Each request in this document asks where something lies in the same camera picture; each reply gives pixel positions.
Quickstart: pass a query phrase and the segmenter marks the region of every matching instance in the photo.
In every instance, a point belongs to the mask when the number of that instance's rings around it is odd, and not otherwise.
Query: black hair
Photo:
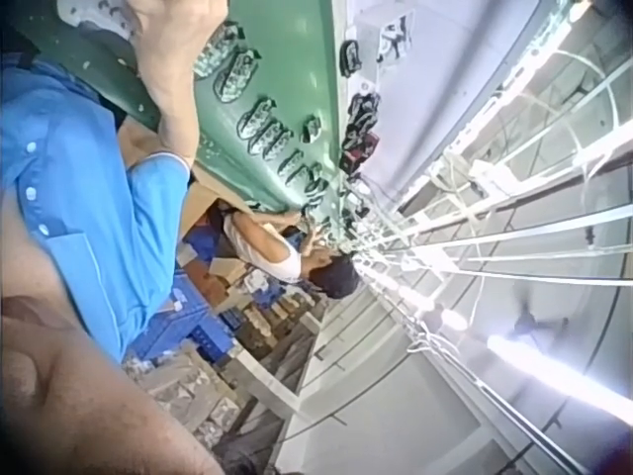
[[[308,280],[330,299],[340,300],[351,295],[360,282],[352,257],[351,253],[336,255],[330,264],[313,269]]]

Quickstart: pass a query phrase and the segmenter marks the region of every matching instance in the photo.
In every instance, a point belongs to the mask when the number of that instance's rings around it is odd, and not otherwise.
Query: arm
[[[317,240],[317,233],[315,230],[310,230],[306,238],[302,241],[299,246],[299,253],[303,256],[308,256],[312,253],[313,248],[315,247],[315,241]]]
[[[161,113],[157,151],[191,167],[200,130],[193,66],[226,18],[226,0],[128,0],[136,19],[138,73]]]
[[[281,262],[290,255],[288,248],[257,223],[252,215],[238,211],[227,219],[232,220],[244,240],[266,260],[273,263]]]
[[[289,211],[286,213],[253,213],[250,216],[251,220],[260,225],[273,225],[273,226],[296,226],[297,223],[301,220],[301,213],[296,211]]]
[[[309,230],[308,235],[299,246],[299,252],[303,256],[308,256],[313,252],[315,242],[321,238],[321,230],[315,225],[314,222],[308,220]]]

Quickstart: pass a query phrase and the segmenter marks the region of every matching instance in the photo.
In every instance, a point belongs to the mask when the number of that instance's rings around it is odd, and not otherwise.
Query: fluorescent light
[[[361,273],[372,277],[376,282],[382,284],[389,290],[398,292],[398,295],[405,299],[410,304],[415,305],[422,312],[431,312],[435,309],[435,302],[433,299],[423,296],[419,292],[407,287],[405,285],[399,285],[394,279],[386,274],[375,271],[371,267],[367,267],[363,264],[357,264],[357,268]],[[468,322],[464,317],[452,310],[444,309],[441,314],[442,323],[451,329],[462,332],[468,327]]]
[[[455,141],[446,147],[446,150],[458,154],[462,154],[466,150],[477,138],[480,131],[497,115],[498,111],[512,102],[525,89],[536,71],[547,62],[570,33],[572,30],[571,23],[579,20],[589,6],[590,2],[587,0],[573,5],[569,12],[569,22],[563,21],[555,27],[556,30],[554,32],[548,29],[543,36],[539,36],[532,41],[532,44],[521,57],[520,62],[512,69],[510,75],[503,83],[500,96],[490,98],[473,120],[458,134]],[[401,204],[419,192],[426,182],[422,178],[415,180],[402,198]]]
[[[590,6],[591,2],[589,2],[588,0],[581,0],[580,2],[574,3],[574,5],[572,5],[572,8],[570,9],[570,22],[577,22],[580,18],[583,17]]]
[[[442,322],[458,332],[463,332],[468,328],[466,319],[453,310],[444,309],[442,311]]]
[[[633,426],[633,401],[596,383],[569,366],[519,341],[488,338],[488,348],[517,369],[562,394],[606,411]]]

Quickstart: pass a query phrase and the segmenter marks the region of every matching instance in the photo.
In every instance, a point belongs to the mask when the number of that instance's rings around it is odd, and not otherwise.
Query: blue shirt
[[[87,84],[2,60],[2,189],[51,256],[86,330],[115,360],[165,303],[189,170],[157,153],[126,170],[114,117]]]

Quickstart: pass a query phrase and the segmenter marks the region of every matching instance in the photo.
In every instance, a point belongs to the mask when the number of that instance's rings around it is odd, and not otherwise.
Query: green conveyor belt
[[[61,22],[51,0],[24,0],[13,24],[47,57],[75,73],[140,122],[155,129],[158,114],[134,73],[130,45],[111,34],[86,33]],[[223,104],[214,93],[217,73],[196,83],[200,124],[205,140],[199,162],[244,199],[265,209],[281,210],[306,204],[306,178],[290,185],[278,175],[284,159],[296,149],[303,160],[293,166],[320,163],[330,183],[316,215],[330,214],[337,203],[339,124],[337,113],[337,47],[334,44],[330,0],[231,0],[229,19],[243,28],[242,46],[260,54],[255,74],[243,94]],[[230,59],[222,69],[230,65]],[[295,136],[278,157],[264,161],[247,151],[236,133],[237,121],[258,98],[277,104],[273,115]],[[305,120],[316,115],[322,133],[313,143],[298,136]]]

